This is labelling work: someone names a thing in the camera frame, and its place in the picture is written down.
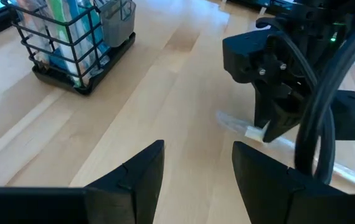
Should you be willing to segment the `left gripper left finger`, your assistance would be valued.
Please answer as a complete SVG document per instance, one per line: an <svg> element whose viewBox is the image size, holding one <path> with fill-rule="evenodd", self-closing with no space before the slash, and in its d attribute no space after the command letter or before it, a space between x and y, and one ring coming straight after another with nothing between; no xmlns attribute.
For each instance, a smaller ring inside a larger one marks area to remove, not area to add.
<svg viewBox="0 0 355 224"><path fill-rule="evenodd" d="M0 187L0 224L152 224L163 170L157 140L84 187Z"/></svg>

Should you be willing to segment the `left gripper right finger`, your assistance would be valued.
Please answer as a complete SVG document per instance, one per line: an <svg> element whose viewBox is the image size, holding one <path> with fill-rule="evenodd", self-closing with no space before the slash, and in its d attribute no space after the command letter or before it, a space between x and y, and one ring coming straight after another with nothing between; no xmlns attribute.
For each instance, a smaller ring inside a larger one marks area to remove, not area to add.
<svg viewBox="0 0 355 224"><path fill-rule="evenodd" d="M344 193L236 141L232 163L251 224L355 224Z"/></svg>

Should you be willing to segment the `orange white toothbrush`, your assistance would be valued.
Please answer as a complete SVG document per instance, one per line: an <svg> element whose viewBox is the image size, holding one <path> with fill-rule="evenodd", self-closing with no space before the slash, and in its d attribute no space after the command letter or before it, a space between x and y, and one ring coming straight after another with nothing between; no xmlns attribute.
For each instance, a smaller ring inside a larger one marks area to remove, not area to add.
<svg viewBox="0 0 355 224"><path fill-rule="evenodd" d="M264 146L284 147L286 152L294 152L295 150L295 143L284 137L278 137L270 143L264 142L262 139L265 135L265 131L268 125L266 125L265 128L260 129L258 127L252 126L250 123L244 120L236 119L235 117L220 110L216 112L216 118L218 123L225 128L242 134L246 138L257 141ZM333 166L333 174L336 174L342 179L345 179L355 185L355 170L351 170L346 166L335 162Z"/></svg>

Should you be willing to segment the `green white toothbrush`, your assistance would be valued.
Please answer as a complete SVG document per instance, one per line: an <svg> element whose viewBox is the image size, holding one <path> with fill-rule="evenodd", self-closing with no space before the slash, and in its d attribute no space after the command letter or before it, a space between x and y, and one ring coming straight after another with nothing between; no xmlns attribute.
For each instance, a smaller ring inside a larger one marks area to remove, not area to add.
<svg viewBox="0 0 355 224"><path fill-rule="evenodd" d="M67 0L46 0L47 6L50 10L52 18L59 22L70 22L71 17L69 13L69 7ZM63 42L66 43L73 43L72 36L70 32L69 26L63 25L55 25L55 37ZM64 45L61 44L61 54L63 57L68 58L70 60L77 60L77 55L75 53L74 46ZM69 72L73 73L74 75L78 75L80 72L79 62L69 62L65 61L66 65L68 66Z"/></svg>

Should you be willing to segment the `grey translucent cup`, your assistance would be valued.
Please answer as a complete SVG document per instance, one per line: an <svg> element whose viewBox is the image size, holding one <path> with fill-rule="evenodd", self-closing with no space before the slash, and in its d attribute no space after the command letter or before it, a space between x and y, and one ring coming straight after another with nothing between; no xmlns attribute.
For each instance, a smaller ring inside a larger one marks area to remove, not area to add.
<svg viewBox="0 0 355 224"><path fill-rule="evenodd" d="M103 40L119 47L134 31L136 3L133 0L108 0L100 6Z"/></svg>

